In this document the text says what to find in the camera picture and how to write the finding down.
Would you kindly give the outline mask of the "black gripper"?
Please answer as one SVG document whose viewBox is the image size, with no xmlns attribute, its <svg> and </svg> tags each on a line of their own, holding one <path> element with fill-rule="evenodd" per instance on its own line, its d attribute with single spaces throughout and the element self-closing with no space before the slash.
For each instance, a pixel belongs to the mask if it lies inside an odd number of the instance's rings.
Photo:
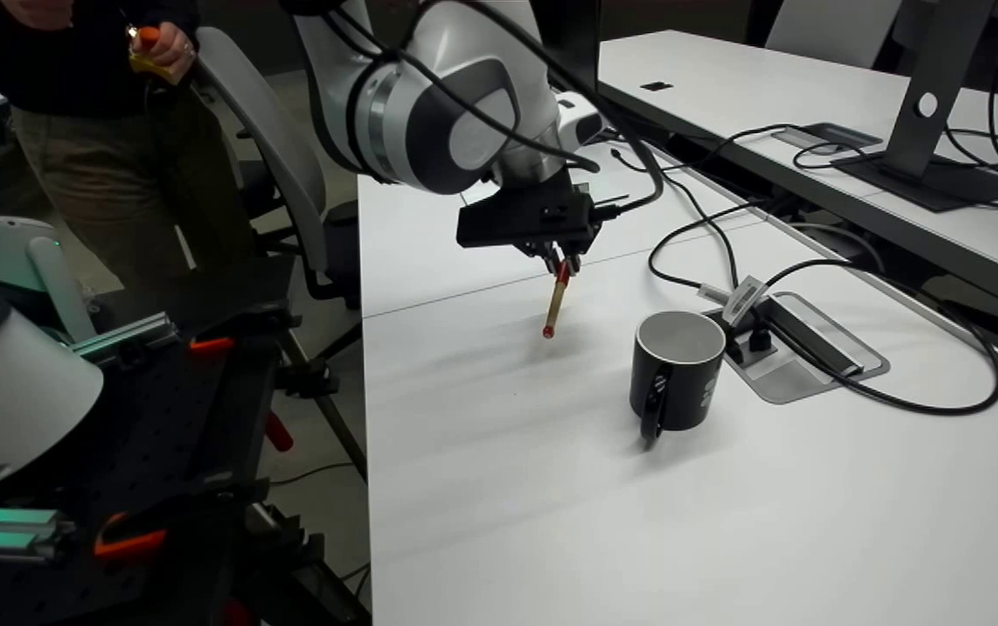
<svg viewBox="0 0 998 626">
<path fill-rule="evenodd" d="M 600 231 L 583 193 L 496 193 L 458 212 L 458 247 L 513 247 L 528 258 L 583 254 Z"/>
</svg>

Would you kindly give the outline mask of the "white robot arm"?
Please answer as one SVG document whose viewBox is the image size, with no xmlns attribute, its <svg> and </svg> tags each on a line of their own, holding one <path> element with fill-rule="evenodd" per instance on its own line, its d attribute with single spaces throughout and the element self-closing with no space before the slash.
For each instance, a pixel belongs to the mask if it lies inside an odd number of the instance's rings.
<svg viewBox="0 0 998 626">
<path fill-rule="evenodd" d="M 455 221 L 458 247 L 519 247 L 546 266 L 583 254 L 600 215 L 570 183 L 551 59 L 528 0 L 426 0 L 411 39 L 376 39 L 364 0 L 280 0 L 327 155 L 376 183 L 493 195 Z"/>
</svg>

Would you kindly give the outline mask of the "person's hand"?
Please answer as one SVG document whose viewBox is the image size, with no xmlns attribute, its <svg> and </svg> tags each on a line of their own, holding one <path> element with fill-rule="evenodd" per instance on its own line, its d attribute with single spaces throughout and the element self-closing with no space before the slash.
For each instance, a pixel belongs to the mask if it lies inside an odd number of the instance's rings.
<svg viewBox="0 0 998 626">
<path fill-rule="evenodd" d="M 176 86 L 196 63 L 192 39 L 163 23 L 163 24 L 136 24 L 127 33 L 127 65 L 136 74 L 161 77 L 163 85 Z"/>
</svg>

